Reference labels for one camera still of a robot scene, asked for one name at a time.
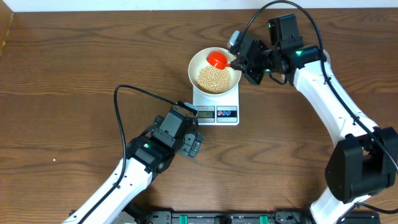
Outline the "red plastic scoop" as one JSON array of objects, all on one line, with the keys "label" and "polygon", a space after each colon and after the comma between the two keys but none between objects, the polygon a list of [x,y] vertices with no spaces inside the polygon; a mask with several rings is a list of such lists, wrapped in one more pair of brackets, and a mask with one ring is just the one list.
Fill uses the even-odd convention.
[{"label": "red plastic scoop", "polygon": [[206,57],[206,61],[213,67],[224,70],[226,67],[230,67],[226,56],[219,51],[211,51]]}]

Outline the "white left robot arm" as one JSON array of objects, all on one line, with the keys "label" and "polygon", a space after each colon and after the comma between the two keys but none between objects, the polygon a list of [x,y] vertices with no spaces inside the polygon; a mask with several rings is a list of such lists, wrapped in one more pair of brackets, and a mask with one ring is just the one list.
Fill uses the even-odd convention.
[{"label": "white left robot arm", "polygon": [[198,132],[197,114],[197,106],[179,101],[166,116],[157,116],[128,143],[106,182],[64,223],[112,223],[134,197],[169,168],[176,154],[196,157],[204,140]]}]

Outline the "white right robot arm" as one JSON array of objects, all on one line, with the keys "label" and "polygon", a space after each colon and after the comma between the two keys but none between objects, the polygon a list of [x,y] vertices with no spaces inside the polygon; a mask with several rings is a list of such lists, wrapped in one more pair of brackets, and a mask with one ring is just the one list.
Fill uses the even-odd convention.
[{"label": "white right robot arm", "polygon": [[310,223],[345,223],[368,198],[392,187],[397,175],[397,132],[380,128],[353,102],[319,45],[305,45],[293,14],[269,20],[271,43],[236,31],[228,42],[231,67],[253,85],[279,73],[310,102],[333,142],[327,187],[310,206]]}]

